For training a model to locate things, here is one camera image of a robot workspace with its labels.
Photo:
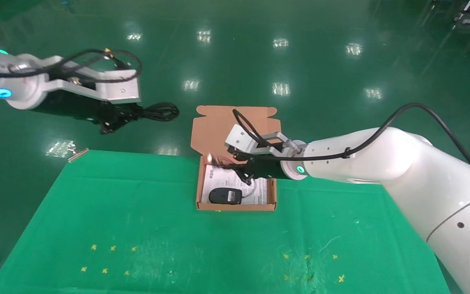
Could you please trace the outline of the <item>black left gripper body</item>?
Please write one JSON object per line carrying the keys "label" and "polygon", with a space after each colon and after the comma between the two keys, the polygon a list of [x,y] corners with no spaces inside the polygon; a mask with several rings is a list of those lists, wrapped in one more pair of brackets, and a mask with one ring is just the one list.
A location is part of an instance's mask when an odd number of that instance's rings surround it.
{"label": "black left gripper body", "polygon": [[76,120],[103,122],[109,119],[109,106],[106,102],[68,91],[48,93],[31,111]]}

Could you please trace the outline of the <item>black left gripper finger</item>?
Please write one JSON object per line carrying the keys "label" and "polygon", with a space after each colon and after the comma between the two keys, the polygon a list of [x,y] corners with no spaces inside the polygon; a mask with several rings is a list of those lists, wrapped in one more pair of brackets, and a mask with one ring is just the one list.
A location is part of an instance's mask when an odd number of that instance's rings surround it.
{"label": "black left gripper finger", "polygon": [[143,118],[144,108],[137,103],[112,104],[109,103],[109,120],[138,120]]}
{"label": "black left gripper finger", "polygon": [[99,133],[102,135],[112,134],[130,123],[132,117],[113,117],[112,119],[99,119]]}

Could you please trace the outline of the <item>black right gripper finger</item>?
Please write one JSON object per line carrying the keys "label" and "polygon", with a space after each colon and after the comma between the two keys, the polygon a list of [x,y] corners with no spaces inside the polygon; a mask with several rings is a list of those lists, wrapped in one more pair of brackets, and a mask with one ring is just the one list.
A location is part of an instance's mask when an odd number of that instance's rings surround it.
{"label": "black right gripper finger", "polygon": [[228,150],[233,164],[249,164],[255,162],[255,155],[242,152],[240,150]]}
{"label": "black right gripper finger", "polygon": [[255,176],[253,165],[236,165],[235,173],[240,178],[241,182],[248,186],[251,185]]}

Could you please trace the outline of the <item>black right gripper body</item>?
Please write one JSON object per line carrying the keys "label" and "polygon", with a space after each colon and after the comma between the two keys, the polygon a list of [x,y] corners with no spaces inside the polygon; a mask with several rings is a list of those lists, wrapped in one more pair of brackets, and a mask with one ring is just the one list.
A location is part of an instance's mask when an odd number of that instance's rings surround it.
{"label": "black right gripper body", "polygon": [[282,169],[281,161],[267,160],[263,158],[252,158],[251,175],[254,179],[285,179],[285,173]]}

